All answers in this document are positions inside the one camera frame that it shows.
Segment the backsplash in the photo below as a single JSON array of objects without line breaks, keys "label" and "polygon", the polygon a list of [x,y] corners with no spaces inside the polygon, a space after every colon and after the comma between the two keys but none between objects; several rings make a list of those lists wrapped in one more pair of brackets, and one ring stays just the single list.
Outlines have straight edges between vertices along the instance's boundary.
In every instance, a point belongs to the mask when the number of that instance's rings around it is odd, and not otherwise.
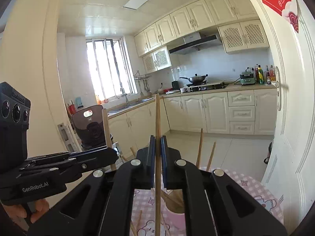
[{"label": "backsplash", "polygon": [[171,82],[178,80],[180,87],[184,84],[190,84],[186,79],[178,79],[178,77],[192,77],[195,74],[206,75],[208,82],[223,80],[225,82],[233,82],[242,71],[247,67],[255,67],[256,64],[268,67],[273,64],[270,48],[256,49],[238,52],[235,54],[226,54],[222,45],[211,47],[208,49],[196,51],[186,55],[178,56],[180,66],[176,68],[166,68],[151,73],[152,78],[149,81],[152,91],[157,90],[163,83],[163,89],[171,88]]}]

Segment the sink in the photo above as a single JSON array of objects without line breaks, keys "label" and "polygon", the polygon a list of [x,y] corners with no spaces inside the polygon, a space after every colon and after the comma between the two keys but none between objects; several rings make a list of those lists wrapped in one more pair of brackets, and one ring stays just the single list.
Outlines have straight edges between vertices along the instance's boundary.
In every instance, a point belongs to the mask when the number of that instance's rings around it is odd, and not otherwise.
[{"label": "sink", "polygon": [[127,109],[127,108],[130,108],[130,107],[139,105],[139,104],[141,104],[141,103],[147,102],[147,101],[152,100],[152,99],[153,99],[153,98],[141,99],[141,100],[139,100],[139,101],[136,101],[135,103],[132,103],[132,104],[129,105],[129,106],[125,106],[125,107],[122,107],[122,108],[117,108],[117,109],[114,109],[114,110],[109,111],[108,113],[110,113],[110,112],[113,112],[113,113],[114,113],[114,112],[121,112],[121,111],[123,111],[123,110],[125,110],[125,109]]}]

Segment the checkered tablecloth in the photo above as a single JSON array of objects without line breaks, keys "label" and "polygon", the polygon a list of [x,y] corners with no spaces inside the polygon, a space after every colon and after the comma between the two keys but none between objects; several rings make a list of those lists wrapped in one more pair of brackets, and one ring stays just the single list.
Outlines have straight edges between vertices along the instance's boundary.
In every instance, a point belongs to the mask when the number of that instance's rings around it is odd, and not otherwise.
[{"label": "checkered tablecloth", "polygon": [[[274,217],[276,217],[282,224],[284,221],[283,213],[280,205],[272,193],[266,189],[260,182],[253,179],[250,176],[244,174],[238,174],[236,172],[230,172],[224,170],[224,172],[230,176],[235,182],[237,182],[246,192],[248,192],[254,199],[256,199],[262,206],[264,206]],[[137,228],[137,236],[155,236],[155,199],[151,190],[134,190],[133,195],[133,207],[131,220],[134,226],[137,226],[137,222],[142,210],[139,226]],[[179,230],[176,228],[172,221],[168,218],[166,208],[163,199],[161,200],[161,212],[165,219],[166,226],[168,227],[172,236],[185,236],[185,230]],[[167,236],[164,226],[161,224],[161,236]]]}]

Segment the metal screw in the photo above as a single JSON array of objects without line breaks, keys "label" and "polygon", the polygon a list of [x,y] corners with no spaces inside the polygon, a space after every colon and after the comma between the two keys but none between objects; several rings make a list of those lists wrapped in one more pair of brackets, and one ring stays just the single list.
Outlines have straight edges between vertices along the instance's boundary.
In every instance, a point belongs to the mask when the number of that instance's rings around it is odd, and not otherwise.
[{"label": "metal screw", "polygon": [[185,166],[185,165],[186,165],[186,161],[185,161],[185,160],[177,160],[177,161],[176,161],[176,164],[177,164],[178,166]]},{"label": "metal screw", "polygon": [[216,176],[223,176],[224,175],[224,171],[222,169],[216,169],[216,170],[213,171],[213,173]]},{"label": "metal screw", "polygon": [[131,165],[133,166],[139,166],[141,164],[141,160],[139,159],[133,159],[131,162]]},{"label": "metal screw", "polygon": [[95,170],[93,172],[94,177],[101,177],[103,175],[103,170]]}]

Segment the gas stove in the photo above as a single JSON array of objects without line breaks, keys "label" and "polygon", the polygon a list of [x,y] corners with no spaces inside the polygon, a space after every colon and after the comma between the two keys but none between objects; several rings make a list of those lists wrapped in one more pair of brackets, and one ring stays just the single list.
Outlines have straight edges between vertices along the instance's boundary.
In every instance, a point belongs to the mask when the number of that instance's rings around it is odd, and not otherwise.
[{"label": "gas stove", "polygon": [[224,89],[227,86],[227,84],[224,83],[224,81],[215,81],[208,83],[206,81],[198,83],[198,85],[194,84],[187,84],[187,87],[190,89],[190,91],[203,91],[203,90],[216,90],[216,89]]}]

